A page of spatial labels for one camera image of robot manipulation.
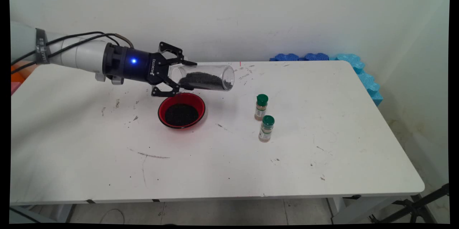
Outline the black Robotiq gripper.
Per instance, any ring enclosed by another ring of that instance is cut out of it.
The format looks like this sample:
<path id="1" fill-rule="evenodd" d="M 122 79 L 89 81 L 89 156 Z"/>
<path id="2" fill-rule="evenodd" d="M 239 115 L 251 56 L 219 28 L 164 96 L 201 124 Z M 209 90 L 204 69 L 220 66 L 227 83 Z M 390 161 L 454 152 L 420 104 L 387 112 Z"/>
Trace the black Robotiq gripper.
<path id="1" fill-rule="evenodd" d="M 173 97 L 180 90 L 194 90 L 194 87 L 174 82 L 169 77 L 169 66 L 183 64 L 197 66 L 197 63 L 185 60 L 182 49 L 160 42 L 159 53 L 148 53 L 137 49 L 115 46 L 108 43 L 102 59 L 102 73 L 113 84 L 123 84 L 124 80 L 135 80 L 152 85 L 152 97 Z M 175 58 L 166 59 L 162 54 L 169 52 Z"/>

